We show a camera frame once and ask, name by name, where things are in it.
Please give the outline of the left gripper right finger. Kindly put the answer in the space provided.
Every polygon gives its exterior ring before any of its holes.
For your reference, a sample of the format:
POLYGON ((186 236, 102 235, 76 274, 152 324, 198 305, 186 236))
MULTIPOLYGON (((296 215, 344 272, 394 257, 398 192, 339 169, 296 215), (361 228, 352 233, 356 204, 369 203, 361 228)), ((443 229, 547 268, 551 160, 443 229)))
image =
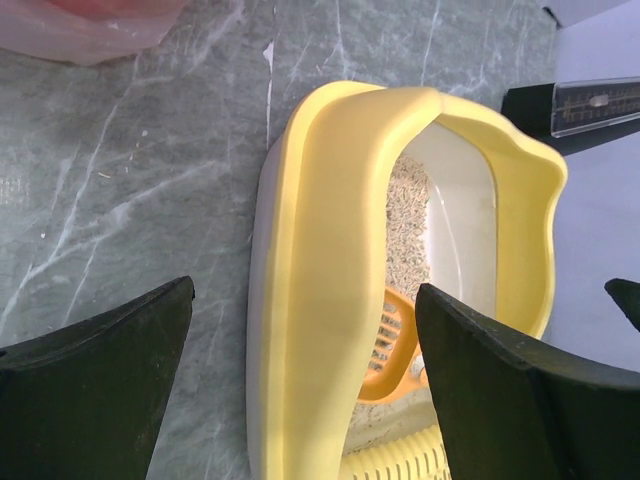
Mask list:
POLYGON ((416 324, 456 479, 635 479, 639 375, 553 347, 424 284, 416 324))

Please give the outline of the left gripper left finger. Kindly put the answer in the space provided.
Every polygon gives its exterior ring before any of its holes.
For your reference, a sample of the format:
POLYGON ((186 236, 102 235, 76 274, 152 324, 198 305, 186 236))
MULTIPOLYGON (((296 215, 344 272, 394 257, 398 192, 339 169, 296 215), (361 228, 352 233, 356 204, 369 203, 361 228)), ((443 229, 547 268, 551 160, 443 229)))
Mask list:
POLYGON ((2 478, 145 478, 193 300, 192 279, 176 278, 2 348, 2 478))

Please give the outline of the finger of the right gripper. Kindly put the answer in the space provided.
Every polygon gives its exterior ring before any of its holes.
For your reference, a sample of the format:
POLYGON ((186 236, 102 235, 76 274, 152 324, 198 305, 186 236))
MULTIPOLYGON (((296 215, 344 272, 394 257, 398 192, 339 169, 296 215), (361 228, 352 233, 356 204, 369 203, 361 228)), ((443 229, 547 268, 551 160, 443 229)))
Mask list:
POLYGON ((640 331, 640 284, 615 278, 607 281, 604 288, 634 328, 640 331))

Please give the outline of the orange litter scoop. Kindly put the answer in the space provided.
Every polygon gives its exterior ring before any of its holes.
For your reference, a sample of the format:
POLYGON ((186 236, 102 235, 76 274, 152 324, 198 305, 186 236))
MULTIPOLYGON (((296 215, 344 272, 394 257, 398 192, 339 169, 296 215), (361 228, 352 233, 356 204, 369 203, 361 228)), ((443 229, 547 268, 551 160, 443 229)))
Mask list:
POLYGON ((358 402, 392 403, 427 387, 414 304, 386 286, 381 320, 358 402))

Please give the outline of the yellow litter box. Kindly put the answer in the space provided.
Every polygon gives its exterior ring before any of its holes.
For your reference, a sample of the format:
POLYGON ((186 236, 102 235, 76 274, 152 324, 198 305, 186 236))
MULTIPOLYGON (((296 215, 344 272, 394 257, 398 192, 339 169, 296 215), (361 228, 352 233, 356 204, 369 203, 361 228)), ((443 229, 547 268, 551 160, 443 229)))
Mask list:
POLYGON ((548 324, 564 158, 496 111, 432 88, 318 88, 259 180, 246 356, 256 479, 450 475, 437 427, 343 452, 385 302, 387 189, 402 154, 435 189, 435 285, 532 337, 548 324))

